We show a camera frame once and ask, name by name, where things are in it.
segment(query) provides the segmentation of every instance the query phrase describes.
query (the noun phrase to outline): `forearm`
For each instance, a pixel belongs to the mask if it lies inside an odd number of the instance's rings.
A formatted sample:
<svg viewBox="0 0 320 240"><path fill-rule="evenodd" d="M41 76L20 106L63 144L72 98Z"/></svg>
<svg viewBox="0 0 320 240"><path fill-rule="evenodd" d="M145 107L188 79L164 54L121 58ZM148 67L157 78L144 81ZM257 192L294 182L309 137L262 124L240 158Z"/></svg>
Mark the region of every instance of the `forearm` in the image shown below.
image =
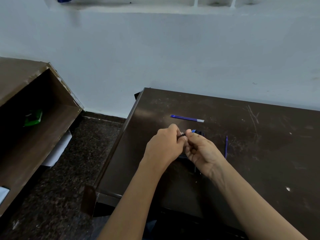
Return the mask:
<svg viewBox="0 0 320 240"><path fill-rule="evenodd" d="M306 239L268 204L226 161L213 169L211 180L251 239Z"/></svg>
<svg viewBox="0 0 320 240"><path fill-rule="evenodd" d="M161 173L141 165L98 240L142 239L150 204Z"/></svg>

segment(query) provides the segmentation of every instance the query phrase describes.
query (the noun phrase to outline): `left hand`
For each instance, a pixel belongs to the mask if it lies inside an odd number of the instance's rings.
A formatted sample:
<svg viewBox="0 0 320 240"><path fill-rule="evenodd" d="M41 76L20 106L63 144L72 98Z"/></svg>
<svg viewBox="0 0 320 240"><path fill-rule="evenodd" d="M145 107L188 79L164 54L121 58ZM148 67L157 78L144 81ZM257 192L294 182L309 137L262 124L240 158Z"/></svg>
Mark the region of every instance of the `left hand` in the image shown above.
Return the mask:
<svg viewBox="0 0 320 240"><path fill-rule="evenodd" d="M166 129L159 129L147 143L140 166L156 170L162 175L170 163L182 153L183 146L188 144L186 136L180 137L177 141L177 136L180 135L181 132L175 124Z"/></svg>

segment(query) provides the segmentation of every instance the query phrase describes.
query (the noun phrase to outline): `hand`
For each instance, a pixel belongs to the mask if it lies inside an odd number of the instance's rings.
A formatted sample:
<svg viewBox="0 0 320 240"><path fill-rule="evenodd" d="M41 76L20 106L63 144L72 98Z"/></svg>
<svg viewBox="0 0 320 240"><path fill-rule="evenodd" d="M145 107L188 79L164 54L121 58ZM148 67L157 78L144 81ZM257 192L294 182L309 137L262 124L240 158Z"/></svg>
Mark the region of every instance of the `hand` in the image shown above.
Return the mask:
<svg viewBox="0 0 320 240"><path fill-rule="evenodd" d="M212 173L221 166L221 162L226 161L225 158L212 141L192 133L190 129L186 131L186 136L188 137L186 156L202 174L213 180Z"/></svg>
<svg viewBox="0 0 320 240"><path fill-rule="evenodd" d="M183 146L188 143L186 136L180 137L177 141L177 136L180 135L181 132L175 124L166 129L159 129L147 143L140 165L155 169L162 175L170 163L182 153Z"/></svg>

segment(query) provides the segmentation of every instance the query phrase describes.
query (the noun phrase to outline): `granite floor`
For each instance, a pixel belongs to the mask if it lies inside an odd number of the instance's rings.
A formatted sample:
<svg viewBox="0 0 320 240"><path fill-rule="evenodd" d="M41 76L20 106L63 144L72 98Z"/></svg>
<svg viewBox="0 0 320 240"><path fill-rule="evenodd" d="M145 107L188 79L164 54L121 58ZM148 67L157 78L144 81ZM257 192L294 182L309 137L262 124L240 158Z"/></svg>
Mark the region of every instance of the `granite floor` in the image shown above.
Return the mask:
<svg viewBox="0 0 320 240"><path fill-rule="evenodd" d="M58 162L41 166L2 216L0 239L94 239L106 220L80 211L82 193L94 184L124 119L90 116L78 117Z"/></svg>

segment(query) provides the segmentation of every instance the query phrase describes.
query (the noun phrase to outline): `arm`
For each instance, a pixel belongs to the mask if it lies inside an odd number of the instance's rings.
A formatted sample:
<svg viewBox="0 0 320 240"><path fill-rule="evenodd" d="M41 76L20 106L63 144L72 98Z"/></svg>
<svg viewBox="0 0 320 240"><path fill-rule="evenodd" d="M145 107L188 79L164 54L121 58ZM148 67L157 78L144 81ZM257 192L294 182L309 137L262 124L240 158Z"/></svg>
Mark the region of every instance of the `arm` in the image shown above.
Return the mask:
<svg viewBox="0 0 320 240"><path fill-rule="evenodd" d="M123 194L98 240L142 239L150 204L163 172L181 153L187 137L177 135L175 124L160 129L146 151L128 188Z"/></svg>
<svg viewBox="0 0 320 240"><path fill-rule="evenodd" d="M251 239L306 239L225 160L213 142L187 130L186 155L220 190Z"/></svg>

